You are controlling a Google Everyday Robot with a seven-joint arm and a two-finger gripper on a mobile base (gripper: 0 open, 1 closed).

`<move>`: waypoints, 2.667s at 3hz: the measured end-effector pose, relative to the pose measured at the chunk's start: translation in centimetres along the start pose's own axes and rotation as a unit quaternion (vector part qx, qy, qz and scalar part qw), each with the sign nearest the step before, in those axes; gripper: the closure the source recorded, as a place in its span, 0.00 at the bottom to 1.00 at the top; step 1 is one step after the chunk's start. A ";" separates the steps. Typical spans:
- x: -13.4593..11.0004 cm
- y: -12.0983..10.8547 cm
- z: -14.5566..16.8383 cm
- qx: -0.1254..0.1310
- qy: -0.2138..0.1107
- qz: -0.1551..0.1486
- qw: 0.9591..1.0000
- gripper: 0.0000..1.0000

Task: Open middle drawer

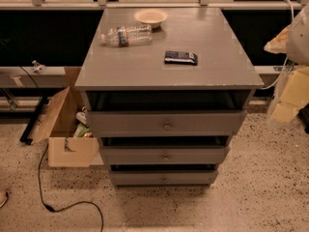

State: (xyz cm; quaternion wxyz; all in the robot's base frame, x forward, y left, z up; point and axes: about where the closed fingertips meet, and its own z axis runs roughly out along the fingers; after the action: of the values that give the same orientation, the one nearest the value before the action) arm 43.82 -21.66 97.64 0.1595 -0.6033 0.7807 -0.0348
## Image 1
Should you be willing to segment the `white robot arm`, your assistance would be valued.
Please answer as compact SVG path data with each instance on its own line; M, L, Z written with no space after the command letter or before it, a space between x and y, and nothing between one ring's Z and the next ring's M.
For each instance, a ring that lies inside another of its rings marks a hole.
M264 50L285 53L296 64L293 71L282 71L275 85L274 99L268 111L268 123L281 126L290 123L309 103L309 4L307 4Z

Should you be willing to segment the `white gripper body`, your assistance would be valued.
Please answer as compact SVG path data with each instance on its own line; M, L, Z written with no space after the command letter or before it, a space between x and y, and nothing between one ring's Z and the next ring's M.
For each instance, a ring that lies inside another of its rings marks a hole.
M268 124L282 127L297 116L309 103L309 66L283 71L275 86L274 99L267 110Z

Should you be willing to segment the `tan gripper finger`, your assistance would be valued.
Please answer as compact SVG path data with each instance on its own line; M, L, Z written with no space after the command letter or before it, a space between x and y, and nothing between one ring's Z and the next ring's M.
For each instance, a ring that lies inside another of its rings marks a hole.
M273 54L286 53L289 29L289 26L285 27L276 37L267 42L264 50Z

